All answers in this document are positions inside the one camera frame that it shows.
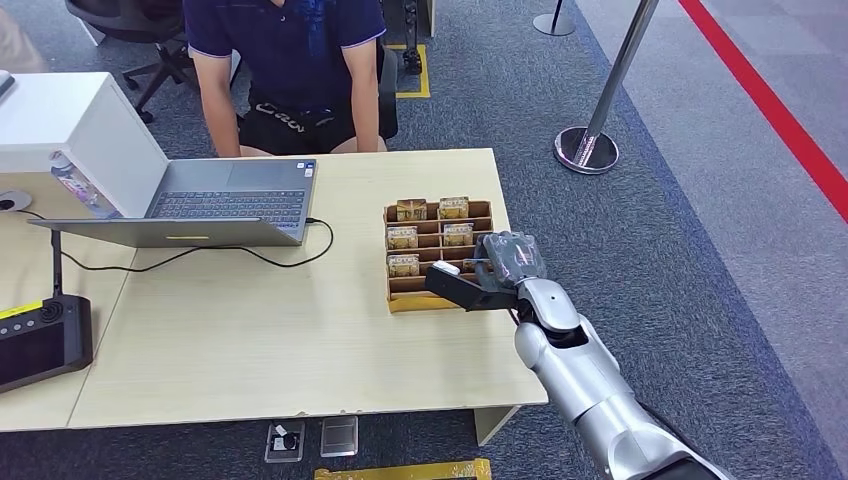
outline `cardboard organizer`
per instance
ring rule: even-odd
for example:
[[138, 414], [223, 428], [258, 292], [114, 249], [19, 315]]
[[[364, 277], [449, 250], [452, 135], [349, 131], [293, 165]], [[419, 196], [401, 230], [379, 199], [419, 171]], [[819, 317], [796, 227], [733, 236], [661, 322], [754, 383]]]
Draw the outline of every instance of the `cardboard organizer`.
[[[442, 228], [444, 225], [455, 223], [474, 224], [473, 244], [460, 247], [444, 246]], [[476, 276], [472, 272], [463, 269], [463, 260], [474, 258], [474, 245], [477, 237], [482, 234], [492, 233], [492, 208], [487, 201], [470, 201], [468, 203], [468, 218], [439, 217], [439, 202], [427, 203], [427, 220], [413, 220], [409, 222], [397, 221], [397, 206], [390, 205], [385, 208], [383, 214], [383, 236], [386, 247], [386, 279], [389, 311], [409, 312], [416, 310], [439, 310], [444, 308], [458, 308], [456, 304], [428, 292], [424, 288], [424, 277], [427, 269], [439, 260], [444, 260], [456, 267], [463, 273], [462, 278], [476, 282]], [[418, 248], [404, 248], [389, 250], [388, 227], [418, 227]], [[389, 255], [418, 254], [420, 262], [420, 276], [417, 277], [389, 277], [388, 257]]]

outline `metal plate on floor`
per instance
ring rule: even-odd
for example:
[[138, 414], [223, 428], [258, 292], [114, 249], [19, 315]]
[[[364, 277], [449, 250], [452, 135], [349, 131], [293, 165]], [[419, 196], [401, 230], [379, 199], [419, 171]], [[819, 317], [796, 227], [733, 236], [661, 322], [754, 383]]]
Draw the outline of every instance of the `metal plate on floor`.
[[359, 451], [359, 417], [330, 417], [321, 429], [322, 457], [349, 457]]
[[299, 462], [303, 458], [303, 435], [306, 426], [302, 421], [279, 420], [268, 426], [265, 443], [266, 463]]

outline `red line on floor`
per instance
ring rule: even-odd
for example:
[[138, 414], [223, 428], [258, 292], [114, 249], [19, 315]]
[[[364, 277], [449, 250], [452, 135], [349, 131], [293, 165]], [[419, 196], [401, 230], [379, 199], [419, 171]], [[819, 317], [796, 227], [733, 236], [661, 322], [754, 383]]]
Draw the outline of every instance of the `red line on floor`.
[[733, 43], [700, 0], [678, 0], [718, 56], [748, 92], [783, 143], [812, 177], [836, 211], [848, 222], [848, 181], [792, 116], [786, 105]]

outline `black shorts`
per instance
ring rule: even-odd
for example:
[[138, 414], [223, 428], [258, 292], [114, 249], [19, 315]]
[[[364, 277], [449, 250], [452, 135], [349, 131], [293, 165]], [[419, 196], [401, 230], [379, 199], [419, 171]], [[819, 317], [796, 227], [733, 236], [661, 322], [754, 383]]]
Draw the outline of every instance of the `black shorts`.
[[350, 105], [303, 110], [280, 107], [251, 88], [239, 143], [271, 155], [330, 153], [356, 136]]

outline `yellow floor marker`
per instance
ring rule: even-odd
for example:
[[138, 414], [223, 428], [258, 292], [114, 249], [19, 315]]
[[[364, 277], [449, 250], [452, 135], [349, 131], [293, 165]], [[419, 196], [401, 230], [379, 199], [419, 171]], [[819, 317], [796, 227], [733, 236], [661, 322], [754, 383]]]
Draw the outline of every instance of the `yellow floor marker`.
[[372, 468], [350, 472], [315, 471], [315, 480], [447, 480], [450, 478], [492, 480], [489, 461], [477, 458], [470, 462], [433, 463], [408, 467]]
[[[406, 50], [406, 45], [386, 45], [391, 50]], [[418, 45], [418, 55], [421, 57], [421, 75], [418, 76], [417, 92], [398, 92], [397, 98], [430, 98], [430, 74], [427, 70], [427, 46]]]

